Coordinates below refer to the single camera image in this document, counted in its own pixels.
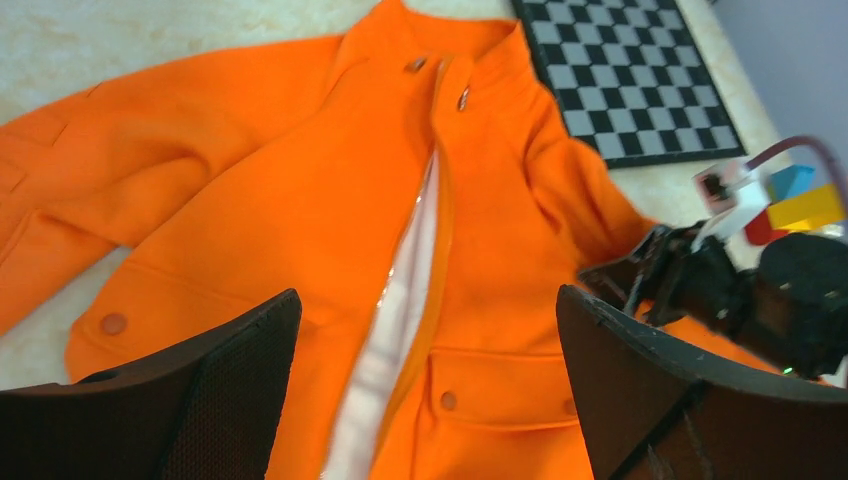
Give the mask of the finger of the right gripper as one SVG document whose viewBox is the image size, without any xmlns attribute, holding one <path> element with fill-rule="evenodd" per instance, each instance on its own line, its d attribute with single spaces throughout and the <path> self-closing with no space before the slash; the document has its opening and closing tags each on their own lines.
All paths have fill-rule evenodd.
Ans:
<svg viewBox="0 0 848 480">
<path fill-rule="evenodd" d="M 670 228 L 654 227 L 625 256 L 578 273 L 582 285 L 622 312 L 636 312 L 656 293 L 668 264 Z"/>
</svg>

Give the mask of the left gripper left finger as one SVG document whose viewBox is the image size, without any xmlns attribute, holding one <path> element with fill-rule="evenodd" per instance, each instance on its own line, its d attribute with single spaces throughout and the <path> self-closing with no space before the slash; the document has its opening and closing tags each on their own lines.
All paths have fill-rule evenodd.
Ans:
<svg viewBox="0 0 848 480">
<path fill-rule="evenodd" d="M 1 394 L 5 479 L 261 479 L 301 319 L 286 290 L 144 358 Z"/>
</svg>

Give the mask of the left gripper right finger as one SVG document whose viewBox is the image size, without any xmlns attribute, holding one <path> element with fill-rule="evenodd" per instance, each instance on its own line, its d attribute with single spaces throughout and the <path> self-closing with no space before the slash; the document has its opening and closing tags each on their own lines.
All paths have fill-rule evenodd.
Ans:
<svg viewBox="0 0 848 480">
<path fill-rule="evenodd" d="M 598 479 L 843 479 L 847 393 L 714 355 L 574 286 L 560 342 Z"/>
</svg>

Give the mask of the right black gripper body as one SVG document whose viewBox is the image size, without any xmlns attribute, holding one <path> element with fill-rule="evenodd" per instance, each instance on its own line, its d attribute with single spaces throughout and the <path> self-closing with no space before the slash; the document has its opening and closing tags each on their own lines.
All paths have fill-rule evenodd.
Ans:
<svg viewBox="0 0 848 480">
<path fill-rule="evenodd" d="M 731 328 L 742 310 L 742 274 L 725 243 L 701 225 L 664 230 L 645 258 L 640 298 L 652 302 L 645 321 L 663 327 L 690 317 L 708 328 Z"/>
</svg>

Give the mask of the orange zip jacket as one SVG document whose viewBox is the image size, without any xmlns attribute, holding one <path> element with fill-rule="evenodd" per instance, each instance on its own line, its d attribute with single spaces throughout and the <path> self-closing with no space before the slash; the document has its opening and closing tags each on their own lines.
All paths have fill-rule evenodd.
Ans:
<svg viewBox="0 0 848 480">
<path fill-rule="evenodd" d="M 651 226 L 567 134 L 517 21 L 383 1 L 3 125 L 1 327 L 119 247 L 73 380 L 293 288 L 269 478 L 588 479 L 557 292 Z"/>
</svg>

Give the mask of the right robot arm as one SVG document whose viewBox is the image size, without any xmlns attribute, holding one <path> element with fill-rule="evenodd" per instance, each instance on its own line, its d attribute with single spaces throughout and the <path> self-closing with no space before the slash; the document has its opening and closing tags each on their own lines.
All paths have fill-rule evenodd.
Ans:
<svg viewBox="0 0 848 480">
<path fill-rule="evenodd" d="M 627 255 L 582 270 L 597 298 L 663 328 L 691 319 L 798 377 L 838 371 L 847 355 L 846 243 L 791 233 L 740 270 L 705 222 L 654 227 Z"/>
</svg>

